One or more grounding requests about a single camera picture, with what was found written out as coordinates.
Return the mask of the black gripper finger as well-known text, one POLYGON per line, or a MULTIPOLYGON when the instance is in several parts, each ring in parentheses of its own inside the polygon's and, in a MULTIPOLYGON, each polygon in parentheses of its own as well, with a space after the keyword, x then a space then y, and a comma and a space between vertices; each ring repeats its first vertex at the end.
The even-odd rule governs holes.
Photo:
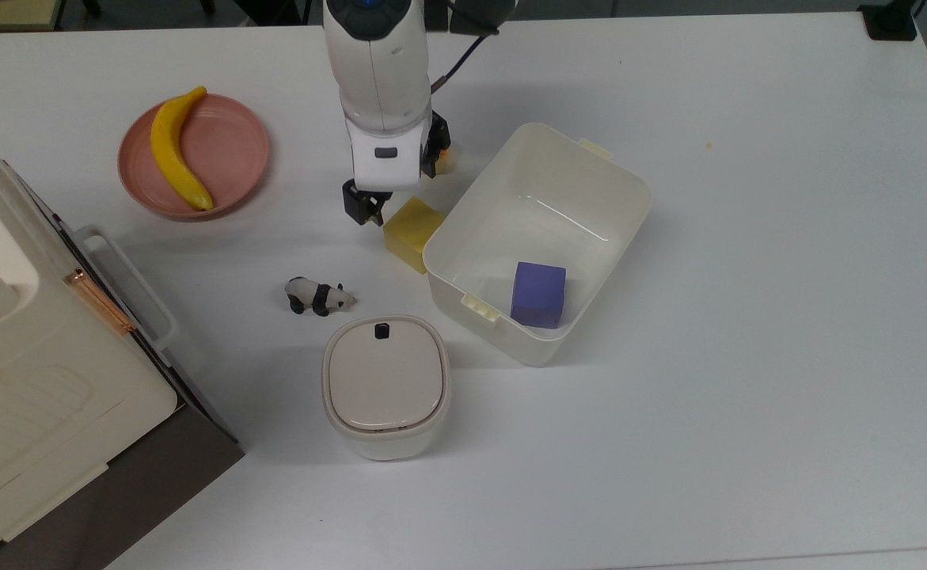
POLYGON ((424 176, 434 178, 437 176, 435 167, 444 151, 451 147, 451 133, 448 123, 437 112, 431 112, 431 125, 428 129, 427 141, 422 147, 420 158, 420 172, 424 176))
POLYGON ((354 178, 347 180, 341 187, 344 200, 344 212, 358 225, 373 223, 383 226, 385 223, 382 209, 392 198, 392 192, 369 192, 359 190, 354 178))

